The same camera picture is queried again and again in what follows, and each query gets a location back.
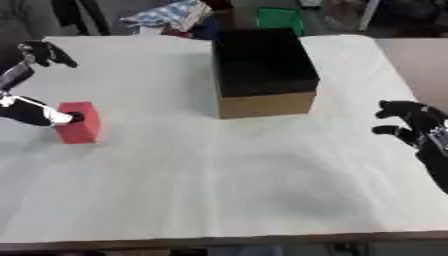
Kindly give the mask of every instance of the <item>open box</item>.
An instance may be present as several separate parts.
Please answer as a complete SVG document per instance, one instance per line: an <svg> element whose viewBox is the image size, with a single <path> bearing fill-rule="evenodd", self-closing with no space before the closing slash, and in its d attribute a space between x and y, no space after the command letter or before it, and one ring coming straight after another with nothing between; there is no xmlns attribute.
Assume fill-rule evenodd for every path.
<svg viewBox="0 0 448 256"><path fill-rule="evenodd" d="M231 30L213 42L222 119L307 113L319 83L292 29Z"/></svg>

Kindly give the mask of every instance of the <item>cardboard box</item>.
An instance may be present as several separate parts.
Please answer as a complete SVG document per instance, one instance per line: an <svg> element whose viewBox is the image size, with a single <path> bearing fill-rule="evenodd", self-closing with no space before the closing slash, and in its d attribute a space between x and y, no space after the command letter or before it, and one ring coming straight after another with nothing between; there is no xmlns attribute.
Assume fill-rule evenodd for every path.
<svg viewBox="0 0 448 256"><path fill-rule="evenodd" d="M319 83L291 29L232 30L213 42L219 117L308 113Z"/></svg>

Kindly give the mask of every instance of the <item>green box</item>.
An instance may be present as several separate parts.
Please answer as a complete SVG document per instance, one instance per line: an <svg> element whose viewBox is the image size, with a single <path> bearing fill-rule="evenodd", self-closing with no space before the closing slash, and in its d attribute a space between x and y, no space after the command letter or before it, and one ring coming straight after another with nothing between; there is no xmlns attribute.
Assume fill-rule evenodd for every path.
<svg viewBox="0 0 448 256"><path fill-rule="evenodd" d="M303 23L298 10L284 8L258 8L257 25L260 28L292 28L303 36Z"/></svg>

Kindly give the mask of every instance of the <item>robotic hand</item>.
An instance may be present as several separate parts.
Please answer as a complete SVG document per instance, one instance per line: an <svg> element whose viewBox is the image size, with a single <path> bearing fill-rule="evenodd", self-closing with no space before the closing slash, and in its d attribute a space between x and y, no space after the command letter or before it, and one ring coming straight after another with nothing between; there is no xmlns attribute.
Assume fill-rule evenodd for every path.
<svg viewBox="0 0 448 256"><path fill-rule="evenodd" d="M50 61L75 68L78 64L59 47L42 41L28 41L18 48L0 52L0 117L36 125L54 126L81 122L82 113L60 113L44 103L28 97L14 96L11 89L34 74L31 64L50 66Z"/></svg>
<svg viewBox="0 0 448 256"><path fill-rule="evenodd" d="M410 129L383 125L375 134L389 134L418 150L417 158L426 166L436 184L448 194L448 115L421 103L381 101L380 119L399 117Z"/></svg>

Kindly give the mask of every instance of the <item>table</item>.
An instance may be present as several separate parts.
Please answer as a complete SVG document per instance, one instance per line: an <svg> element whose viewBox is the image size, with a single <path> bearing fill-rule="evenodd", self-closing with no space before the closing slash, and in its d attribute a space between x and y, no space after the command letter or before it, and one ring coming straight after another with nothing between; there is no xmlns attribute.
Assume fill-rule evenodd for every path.
<svg viewBox="0 0 448 256"><path fill-rule="evenodd" d="M303 38L322 79L311 113L228 121L209 42L50 41L80 67L38 68L16 93L92 101L104 129L62 145L0 120L0 250L448 237L448 197L413 150L370 133L379 100L414 99L372 39Z"/></svg>

